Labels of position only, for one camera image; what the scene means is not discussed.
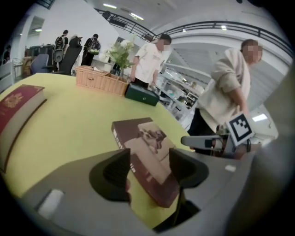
railing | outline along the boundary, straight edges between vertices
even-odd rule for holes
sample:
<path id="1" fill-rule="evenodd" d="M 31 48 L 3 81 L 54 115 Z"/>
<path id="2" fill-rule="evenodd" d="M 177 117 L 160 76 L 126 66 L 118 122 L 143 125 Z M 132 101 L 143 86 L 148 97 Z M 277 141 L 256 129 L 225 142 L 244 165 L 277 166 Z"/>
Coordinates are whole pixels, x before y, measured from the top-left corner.
<path id="1" fill-rule="evenodd" d="M 96 9 L 96 10 L 101 15 L 105 12 L 105 11 L 99 10 L 99 9 Z M 140 24 L 138 24 L 126 17 L 122 17 L 122 16 L 114 14 L 114 13 L 111 13 L 110 17 L 108 18 L 108 22 L 111 25 L 114 25 L 116 27 L 119 27 L 123 30 L 128 31 L 129 33 L 133 33 L 133 34 L 137 35 L 138 37 L 140 37 L 141 39 L 143 39 L 147 42 L 151 42 L 156 37 L 156 35 L 152 31 L 148 30 L 147 28 L 143 27 L 142 25 L 140 25 Z"/>
<path id="2" fill-rule="evenodd" d="M 50 9 L 52 4 L 54 3 L 55 0 L 37 0 L 36 3 L 38 3 L 39 5 Z"/>
<path id="3" fill-rule="evenodd" d="M 280 49 L 285 51 L 290 57 L 294 56 L 294 51 L 292 46 L 289 43 L 287 43 L 285 40 L 283 40 L 282 38 L 276 36 L 275 34 L 265 29 L 256 27 L 254 25 L 244 24 L 244 23 L 231 22 L 231 21 L 203 21 L 203 22 L 197 22 L 197 23 L 178 26 L 168 31 L 165 31 L 163 33 L 173 35 L 176 33 L 184 32 L 184 30 L 185 31 L 202 30 L 202 29 L 223 30 L 222 28 L 226 30 L 233 30 L 233 31 L 248 33 L 248 34 L 260 37 L 262 39 L 265 39 L 275 44 Z M 158 39 L 163 33 L 156 35 L 155 39 Z"/>
<path id="4" fill-rule="evenodd" d="M 100 14 L 103 14 L 105 12 L 99 9 L 96 9 L 96 10 Z M 123 30 L 126 30 L 129 33 L 133 33 L 148 42 L 158 39 L 164 33 L 173 35 L 176 33 L 181 33 L 183 32 L 183 30 L 185 31 L 202 30 L 202 29 L 223 30 L 222 28 L 224 28 L 226 30 L 239 31 L 239 32 L 260 37 L 278 46 L 280 49 L 286 52 L 290 57 L 294 56 L 294 51 L 292 46 L 289 43 L 287 43 L 285 40 L 283 40 L 282 38 L 276 36 L 272 32 L 269 32 L 265 29 L 259 28 L 254 25 L 244 24 L 244 23 L 238 23 L 238 22 L 232 22 L 232 21 L 203 21 L 203 22 L 197 22 L 197 23 L 178 26 L 173 29 L 167 30 L 161 34 L 155 35 L 152 31 L 148 30 L 142 25 L 114 13 L 111 13 L 111 16 L 109 17 L 108 21 L 110 22 L 111 25 L 114 25 Z"/>

hand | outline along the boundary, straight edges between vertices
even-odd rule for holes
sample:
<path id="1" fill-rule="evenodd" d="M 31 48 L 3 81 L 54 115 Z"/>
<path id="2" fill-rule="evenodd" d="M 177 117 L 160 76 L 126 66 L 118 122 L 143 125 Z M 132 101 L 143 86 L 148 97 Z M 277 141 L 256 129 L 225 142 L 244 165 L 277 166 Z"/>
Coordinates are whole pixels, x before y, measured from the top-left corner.
<path id="1" fill-rule="evenodd" d="M 149 85 L 149 87 L 152 88 L 152 89 L 155 88 L 155 87 L 156 87 L 155 82 L 152 82 L 152 83 Z"/>
<path id="2" fill-rule="evenodd" d="M 130 80 L 131 80 L 131 82 L 135 81 L 135 73 L 130 74 Z"/>

red book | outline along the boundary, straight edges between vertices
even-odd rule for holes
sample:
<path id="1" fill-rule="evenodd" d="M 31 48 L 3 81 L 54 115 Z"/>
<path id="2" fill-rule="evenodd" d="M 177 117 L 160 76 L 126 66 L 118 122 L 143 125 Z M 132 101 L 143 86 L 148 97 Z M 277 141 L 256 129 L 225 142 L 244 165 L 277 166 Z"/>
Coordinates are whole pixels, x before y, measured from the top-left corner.
<path id="1" fill-rule="evenodd" d="M 4 172 L 19 132 L 46 100 L 43 89 L 44 87 L 23 84 L 0 101 L 0 167 Z"/>
<path id="2" fill-rule="evenodd" d="M 145 191 L 160 207 L 170 207 L 179 185 L 169 166 L 174 144 L 151 118 L 116 121 L 112 131 L 120 149 L 130 148 L 130 167 Z"/>

black cable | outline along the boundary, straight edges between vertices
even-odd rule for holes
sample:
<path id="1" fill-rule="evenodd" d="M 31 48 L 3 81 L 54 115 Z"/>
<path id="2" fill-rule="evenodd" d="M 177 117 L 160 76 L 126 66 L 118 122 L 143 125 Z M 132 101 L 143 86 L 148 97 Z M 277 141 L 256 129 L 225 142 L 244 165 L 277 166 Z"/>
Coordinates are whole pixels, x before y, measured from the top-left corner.
<path id="1" fill-rule="evenodd" d="M 247 139 L 247 153 L 251 151 L 251 140 Z"/>

